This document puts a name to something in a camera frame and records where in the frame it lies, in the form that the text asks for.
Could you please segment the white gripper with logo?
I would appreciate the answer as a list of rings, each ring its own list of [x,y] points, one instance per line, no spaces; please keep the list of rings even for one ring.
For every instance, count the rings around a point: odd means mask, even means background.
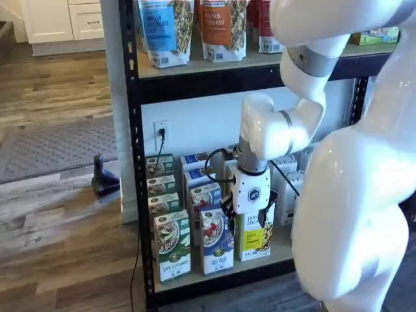
[[[274,221],[276,191],[270,191],[270,168],[260,175],[249,175],[240,168],[235,170],[233,194],[221,200],[221,208],[227,218],[228,229],[235,232],[235,216],[259,211],[259,225]]]

